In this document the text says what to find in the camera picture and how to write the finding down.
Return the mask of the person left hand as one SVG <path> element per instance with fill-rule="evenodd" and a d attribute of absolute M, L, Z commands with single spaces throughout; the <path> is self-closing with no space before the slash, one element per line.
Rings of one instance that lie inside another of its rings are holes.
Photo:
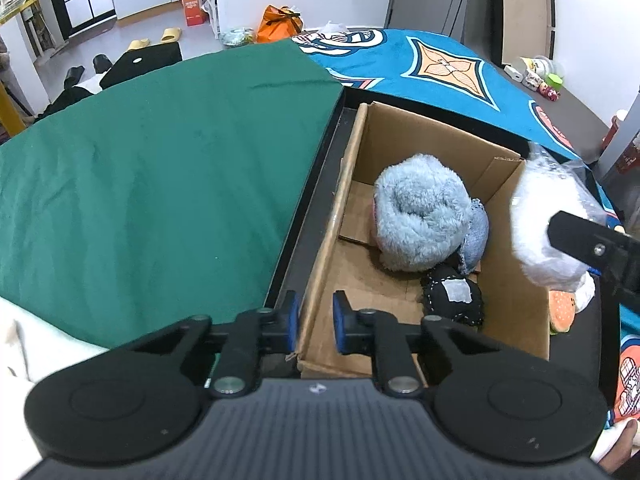
<path fill-rule="evenodd" d="M 628 462 L 639 449 L 639 424 L 635 418 L 616 422 L 601 432 L 591 460 L 612 474 Z"/>

